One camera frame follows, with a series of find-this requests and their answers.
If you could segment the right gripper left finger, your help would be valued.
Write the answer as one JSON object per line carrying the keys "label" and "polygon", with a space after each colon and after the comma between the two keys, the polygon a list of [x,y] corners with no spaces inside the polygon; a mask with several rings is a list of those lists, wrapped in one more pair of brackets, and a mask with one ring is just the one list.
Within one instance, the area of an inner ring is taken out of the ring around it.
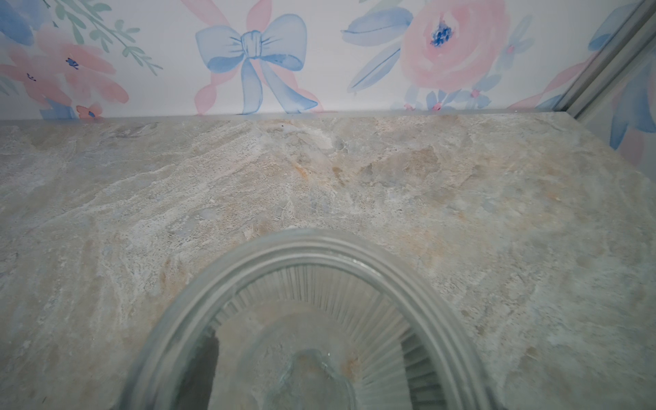
{"label": "right gripper left finger", "polygon": [[173,409],[208,409],[219,353],[220,341],[215,333],[205,334],[180,383]]}

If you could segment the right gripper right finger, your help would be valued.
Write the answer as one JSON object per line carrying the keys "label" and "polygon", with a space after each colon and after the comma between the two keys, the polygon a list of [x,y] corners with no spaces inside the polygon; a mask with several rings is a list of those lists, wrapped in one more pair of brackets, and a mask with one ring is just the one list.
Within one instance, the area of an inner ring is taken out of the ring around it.
{"label": "right gripper right finger", "polygon": [[414,332],[401,336],[401,351],[413,409],[445,409],[446,398],[432,360]]}

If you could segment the green lid jar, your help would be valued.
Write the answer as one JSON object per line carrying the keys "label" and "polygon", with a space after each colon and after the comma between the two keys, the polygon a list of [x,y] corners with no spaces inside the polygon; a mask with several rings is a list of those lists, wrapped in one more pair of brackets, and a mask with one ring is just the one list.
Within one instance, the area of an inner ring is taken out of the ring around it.
{"label": "green lid jar", "polygon": [[411,268],[354,235],[293,229],[224,254],[148,336],[119,409],[173,409],[198,343],[220,353],[208,409],[413,409],[401,336],[414,332],[445,409],[497,409],[449,306]]}

